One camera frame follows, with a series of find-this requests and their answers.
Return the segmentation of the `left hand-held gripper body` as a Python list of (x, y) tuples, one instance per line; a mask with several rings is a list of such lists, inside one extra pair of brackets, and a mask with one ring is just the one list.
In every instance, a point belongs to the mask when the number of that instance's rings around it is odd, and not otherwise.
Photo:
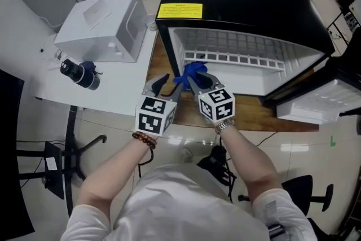
[(141, 94), (136, 106), (136, 131), (161, 137), (173, 123), (177, 110), (177, 99), (158, 98)]

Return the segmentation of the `white plastic grid shelf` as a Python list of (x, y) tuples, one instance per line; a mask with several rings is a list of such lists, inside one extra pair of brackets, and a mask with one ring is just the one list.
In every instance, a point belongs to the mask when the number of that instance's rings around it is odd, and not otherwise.
[(285, 71), (281, 43), (261, 36), (208, 29), (178, 32), (184, 60)]

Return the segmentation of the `person's left forearm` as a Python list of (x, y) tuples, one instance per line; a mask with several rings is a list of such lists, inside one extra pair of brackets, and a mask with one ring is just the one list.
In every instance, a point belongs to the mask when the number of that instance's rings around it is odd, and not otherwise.
[(90, 205), (107, 216), (111, 203), (121, 192), (134, 169), (149, 151), (143, 141), (132, 139), (103, 162), (84, 180), (78, 194), (78, 205)]

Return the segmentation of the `silver wristwatch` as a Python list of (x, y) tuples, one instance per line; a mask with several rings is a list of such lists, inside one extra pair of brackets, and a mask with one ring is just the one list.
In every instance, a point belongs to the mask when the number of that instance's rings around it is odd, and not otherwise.
[(225, 130), (225, 128), (227, 128), (228, 126), (233, 126), (234, 124), (235, 122), (233, 119), (225, 119), (215, 126), (215, 132), (220, 135), (221, 132)]

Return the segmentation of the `person's white shirt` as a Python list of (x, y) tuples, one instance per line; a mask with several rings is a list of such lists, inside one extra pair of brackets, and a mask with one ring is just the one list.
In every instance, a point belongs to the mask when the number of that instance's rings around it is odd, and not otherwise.
[(262, 193), (248, 213), (208, 171), (173, 164), (146, 173), (115, 222), (90, 205), (74, 207), (61, 241), (270, 241), (272, 225), (283, 228), (287, 241), (317, 241), (285, 190)]

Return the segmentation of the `white microwave oven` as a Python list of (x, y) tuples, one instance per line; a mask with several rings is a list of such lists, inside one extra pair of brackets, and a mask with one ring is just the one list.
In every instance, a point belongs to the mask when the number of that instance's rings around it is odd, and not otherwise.
[(78, 62), (135, 62), (146, 33), (142, 0), (86, 0), (74, 5), (54, 44)]

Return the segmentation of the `black waist pack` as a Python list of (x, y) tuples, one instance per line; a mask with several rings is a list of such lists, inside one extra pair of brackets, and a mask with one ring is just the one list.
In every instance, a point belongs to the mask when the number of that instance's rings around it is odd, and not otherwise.
[(223, 146), (214, 146), (210, 155), (201, 159), (197, 166), (207, 170), (224, 186), (231, 187), (234, 184), (235, 176), (229, 169), (226, 161), (226, 149)]

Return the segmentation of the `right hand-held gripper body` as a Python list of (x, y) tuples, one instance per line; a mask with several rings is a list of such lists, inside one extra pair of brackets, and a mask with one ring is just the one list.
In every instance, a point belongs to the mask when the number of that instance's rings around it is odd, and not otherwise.
[(235, 115), (235, 96), (223, 87), (212, 91), (201, 89), (202, 94), (195, 95), (199, 113), (208, 124), (215, 124)]

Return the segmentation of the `black power adapter box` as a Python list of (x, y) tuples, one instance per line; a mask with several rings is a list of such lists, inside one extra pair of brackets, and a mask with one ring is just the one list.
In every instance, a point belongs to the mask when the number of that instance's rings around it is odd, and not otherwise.
[(64, 200), (62, 150), (46, 142), (44, 150), (45, 176), (42, 181), (46, 189)]

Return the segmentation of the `person's white shoe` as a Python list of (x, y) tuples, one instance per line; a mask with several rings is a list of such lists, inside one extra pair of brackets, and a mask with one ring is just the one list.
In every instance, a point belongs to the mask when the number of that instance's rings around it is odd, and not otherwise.
[(180, 151), (181, 161), (183, 163), (192, 163), (193, 162), (193, 154), (188, 148), (183, 148)]

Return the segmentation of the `white cup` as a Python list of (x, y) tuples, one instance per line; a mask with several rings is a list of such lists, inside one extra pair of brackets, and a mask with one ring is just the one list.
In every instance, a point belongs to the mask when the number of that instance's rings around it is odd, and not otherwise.
[(144, 22), (150, 31), (157, 30), (156, 16), (154, 14), (147, 15), (144, 19)]

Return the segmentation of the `blue cleaning cloth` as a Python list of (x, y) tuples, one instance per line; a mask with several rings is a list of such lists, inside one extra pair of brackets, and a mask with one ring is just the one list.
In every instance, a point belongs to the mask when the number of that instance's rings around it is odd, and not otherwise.
[(192, 77), (193, 80), (196, 82), (197, 85), (200, 85), (201, 82), (199, 80), (199, 78), (197, 77), (196, 73), (197, 72), (207, 72), (208, 69), (205, 66), (206, 62), (200, 62), (200, 61), (196, 61), (196, 62), (191, 62), (189, 64), (186, 64), (184, 66), (184, 72), (181, 76), (179, 77), (174, 77), (173, 82), (177, 85), (177, 84), (183, 84), (183, 90), (190, 90), (190, 83), (188, 81), (188, 76)]

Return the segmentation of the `white fridge door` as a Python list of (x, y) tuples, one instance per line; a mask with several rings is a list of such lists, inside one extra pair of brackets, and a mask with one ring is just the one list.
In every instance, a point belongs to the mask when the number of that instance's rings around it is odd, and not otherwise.
[(275, 108), (279, 119), (317, 125), (361, 115), (361, 66), (354, 58), (332, 57), (323, 68), (262, 104)]

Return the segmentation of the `black swivel chair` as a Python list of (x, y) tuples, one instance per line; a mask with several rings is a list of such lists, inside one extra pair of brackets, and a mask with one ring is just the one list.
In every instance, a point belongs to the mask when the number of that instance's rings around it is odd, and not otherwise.
[(325, 211), (333, 196), (333, 185), (325, 196), (312, 196), (313, 178), (300, 176), (279, 183), (274, 174), (268, 174), (247, 184), (248, 200), (253, 210), (252, 224), (263, 241), (324, 241), (323, 233), (307, 217), (310, 203), (322, 203)]

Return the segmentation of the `whiteboard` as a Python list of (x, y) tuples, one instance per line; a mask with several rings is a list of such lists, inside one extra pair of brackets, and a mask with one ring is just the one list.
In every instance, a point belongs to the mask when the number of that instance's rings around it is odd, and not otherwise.
[(357, 23), (361, 26), (361, 0), (353, 0), (349, 6), (349, 10)]

